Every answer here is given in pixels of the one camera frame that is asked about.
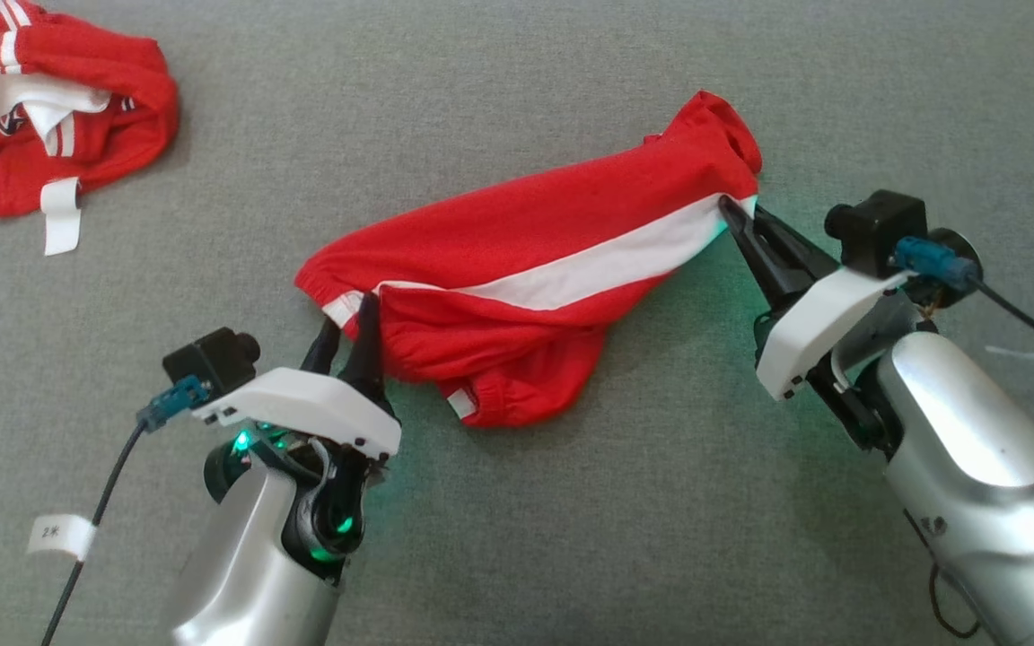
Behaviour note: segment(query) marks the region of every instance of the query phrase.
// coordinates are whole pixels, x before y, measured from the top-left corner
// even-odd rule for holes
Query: cloth
[[[0,0],[0,217],[40,209],[53,181],[90,192],[139,171],[177,128],[154,40]]]
[[[370,226],[305,263],[296,285],[347,335],[382,298],[387,370],[438,383],[467,425],[529,425],[569,407],[607,328],[750,212],[756,140],[701,91],[620,154],[512,180]]]

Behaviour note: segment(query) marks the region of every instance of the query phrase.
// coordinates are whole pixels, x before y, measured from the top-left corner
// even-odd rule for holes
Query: gray table surface
[[[37,643],[70,566],[24,555],[34,516],[90,514],[164,352],[230,326],[263,368],[295,364],[321,314],[292,278],[326,242],[635,146],[701,87],[758,139],[772,212],[821,239],[837,202],[922,196],[1034,312],[1034,0],[50,6],[156,37],[183,126],[87,197],[75,252],[42,257],[40,216],[0,221],[0,645]],[[952,643],[878,455],[813,394],[760,390],[760,305],[722,239],[548,425],[470,431],[431,386],[392,386],[403,451],[330,643]],[[941,322],[1034,414],[1034,363],[982,349],[1030,334],[980,299]],[[136,449],[58,643],[160,643],[229,434],[176,423]]]

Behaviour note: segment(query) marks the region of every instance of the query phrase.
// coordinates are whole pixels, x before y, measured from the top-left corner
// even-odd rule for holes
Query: white label
[[[452,411],[462,420],[477,412],[477,402],[473,401],[473,397],[465,392],[465,389],[457,389],[452,396],[446,398],[446,401],[452,406]]]
[[[79,245],[79,179],[55,180],[42,187],[41,209],[45,213],[45,254],[55,255]]]
[[[34,552],[66,552],[80,561],[86,560],[90,545],[94,541],[91,522],[73,514],[55,514],[34,519],[30,530],[30,544],[26,554]]]

